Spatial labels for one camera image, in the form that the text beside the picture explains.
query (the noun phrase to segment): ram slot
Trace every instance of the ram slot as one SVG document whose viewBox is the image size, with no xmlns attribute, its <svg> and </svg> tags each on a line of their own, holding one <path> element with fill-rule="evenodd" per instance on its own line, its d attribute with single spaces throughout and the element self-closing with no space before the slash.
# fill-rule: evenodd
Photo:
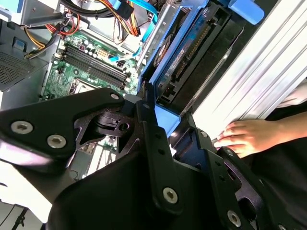
<svg viewBox="0 0 307 230">
<path fill-rule="evenodd" d="M 95 75 L 116 87 L 121 87 L 127 75 L 117 70 L 113 66 L 102 63 L 95 58 L 83 53 L 82 51 L 68 47 L 65 51 L 64 60 L 83 71 Z"/>
<path fill-rule="evenodd" d="M 109 84 L 114 85 L 118 88 L 121 88 L 122 85 L 123 85 L 123 83 L 121 81 L 118 81 L 114 78 L 111 78 L 107 74 L 105 74 L 101 71 L 98 71 L 94 68 L 88 68 L 88 66 L 86 64 L 84 64 L 84 62 L 82 62 L 82 61 L 76 60 L 76 59 L 71 58 L 71 57 L 66 57 L 65 62 L 67 62 L 68 64 L 75 66 L 76 68 L 81 69 L 84 72 L 87 72 L 87 73 L 89 73 L 89 74 L 91 74 L 91 75 L 93 75 L 93 76 L 95 76 L 99 79 L 102 79 L 102 80 L 108 82 Z"/>
<path fill-rule="evenodd" d="M 101 70 L 103 69 L 105 73 L 114 76 L 115 78 L 119 79 L 119 80 L 125 80 L 127 75 L 124 74 L 123 72 L 121 72 L 120 70 L 116 69 L 113 66 L 110 66 L 108 64 L 105 64 L 83 52 L 81 52 L 80 50 L 74 48 L 74 47 L 68 47 L 66 50 L 66 54 L 68 55 L 72 55 L 76 58 L 81 58 L 82 60 L 84 60 L 85 62 L 87 62 L 87 64 L 89 64 L 89 66 L 93 66 L 94 68 Z"/>
</svg>

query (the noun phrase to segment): blue plastic tab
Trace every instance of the blue plastic tab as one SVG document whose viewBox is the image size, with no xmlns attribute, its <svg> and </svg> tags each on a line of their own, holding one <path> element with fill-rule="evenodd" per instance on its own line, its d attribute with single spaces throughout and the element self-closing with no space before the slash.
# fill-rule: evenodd
<svg viewBox="0 0 307 230">
<path fill-rule="evenodd" d="M 264 11 L 251 0 L 231 0 L 228 7 L 253 25 L 264 17 Z"/>
<path fill-rule="evenodd" d="M 119 0 L 109 0 L 115 10 L 119 9 L 121 2 Z"/>
<path fill-rule="evenodd" d="M 0 0 L 0 6 L 13 13 L 20 13 L 23 8 L 24 0 Z"/>
<path fill-rule="evenodd" d="M 164 128 L 167 137 L 169 137 L 179 125 L 181 117 L 157 104 L 154 111 L 157 117 L 158 125 Z"/>
</svg>

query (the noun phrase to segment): metal panel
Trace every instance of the metal panel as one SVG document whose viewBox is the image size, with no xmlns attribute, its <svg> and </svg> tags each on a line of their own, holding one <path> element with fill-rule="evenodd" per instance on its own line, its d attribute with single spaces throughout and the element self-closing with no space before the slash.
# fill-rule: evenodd
<svg viewBox="0 0 307 230">
<path fill-rule="evenodd" d="M 234 120 L 266 118 L 307 76 L 306 26 L 307 2 L 280 0 L 194 113 L 197 127 L 215 138 Z"/>
<path fill-rule="evenodd" d="M 23 0 L 18 2 L 18 8 L 10 7 L 8 10 L 6 8 L 8 3 L 3 5 L 0 2 L 0 18 L 29 27 L 63 20 L 61 14 L 54 10 L 55 6 L 59 4 L 59 0 L 53 0 L 52 4 L 48 4 L 52 7 L 46 5 L 45 2 L 45 0 Z"/>
<path fill-rule="evenodd" d="M 23 59 L 23 52 L 9 44 L 0 46 L 0 90 L 4 91 L 33 74 L 47 63 Z"/>
</svg>

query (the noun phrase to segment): bolt hole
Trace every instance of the bolt hole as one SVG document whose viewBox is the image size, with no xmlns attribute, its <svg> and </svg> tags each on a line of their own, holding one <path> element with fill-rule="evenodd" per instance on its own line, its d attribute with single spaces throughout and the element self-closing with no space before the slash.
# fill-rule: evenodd
<svg viewBox="0 0 307 230">
<path fill-rule="evenodd" d="M 173 199 L 173 198 L 174 198 L 174 194 L 173 194 L 172 192 L 170 192 L 170 191 L 169 191 L 169 192 L 167 192 L 167 195 L 168 195 L 168 197 L 169 197 L 169 198 L 171 198 L 171 199 Z"/>
<path fill-rule="evenodd" d="M 120 130 L 120 131 L 125 131 L 125 130 L 127 130 L 129 128 L 129 125 L 127 124 L 127 123 L 123 123 L 123 124 L 121 124 L 119 127 L 118 127 L 118 129 Z"/>
<path fill-rule="evenodd" d="M 27 130 L 28 126 L 24 125 L 24 124 L 21 124 L 21 125 L 18 125 L 17 128 L 20 129 L 20 130 Z"/>
<path fill-rule="evenodd" d="M 225 177 L 223 177 L 222 175 L 219 175 L 219 178 L 221 181 L 225 181 Z"/>
<path fill-rule="evenodd" d="M 165 154 L 164 150 L 162 150 L 162 149 L 158 149 L 158 153 L 160 153 L 161 155 Z"/>
<path fill-rule="evenodd" d="M 60 144 L 62 141 L 59 138 L 53 138 L 52 142 L 55 144 Z"/>
<path fill-rule="evenodd" d="M 201 170 L 201 164 L 197 164 L 197 165 L 195 165 L 195 168 L 197 168 L 197 169 Z"/>
<path fill-rule="evenodd" d="M 231 216 L 231 218 L 232 218 L 232 220 L 233 220 L 234 222 L 237 222 L 237 221 L 238 221 L 238 219 L 236 218 L 236 216 L 235 216 L 234 214 Z"/>
</svg>

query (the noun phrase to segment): silver screw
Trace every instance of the silver screw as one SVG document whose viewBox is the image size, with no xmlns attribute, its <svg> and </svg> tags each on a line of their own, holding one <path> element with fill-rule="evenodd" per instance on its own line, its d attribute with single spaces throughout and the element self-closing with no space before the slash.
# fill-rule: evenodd
<svg viewBox="0 0 307 230">
<path fill-rule="evenodd" d="M 231 157 L 234 155 L 233 152 L 232 152 L 230 149 L 226 149 L 226 152 L 227 152 L 228 155 L 231 156 Z"/>
<path fill-rule="evenodd" d="M 201 134 L 203 135 L 204 138 L 208 137 L 208 135 L 204 131 L 202 131 Z"/>
<path fill-rule="evenodd" d="M 172 188 L 163 189 L 163 196 L 168 203 L 175 204 L 178 201 L 177 193 Z"/>
<path fill-rule="evenodd" d="M 66 139 L 61 135 L 51 135 L 47 138 L 47 143 L 54 149 L 61 149 L 66 145 Z"/>
<path fill-rule="evenodd" d="M 115 100 L 118 100 L 119 99 L 119 97 L 116 95 L 116 94 L 111 94 L 111 97 L 113 98 L 113 99 L 115 99 Z"/>
<path fill-rule="evenodd" d="M 228 219 L 233 223 L 237 228 L 241 227 L 241 220 L 239 216 L 232 210 L 227 212 Z"/>
<path fill-rule="evenodd" d="M 286 229 L 283 225 L 281 225 L 281 224 L 278 225 L 278 227 L 279 227 L 280 230 L 287 230 L 287 229 Z"/>
<path fill-rule="evenodd" d="M 33 125 L 27 121 L 15 121 L 11 124 L 11 129 L 14 133 L 28 134 L 33 131 Z"/>
</svg>

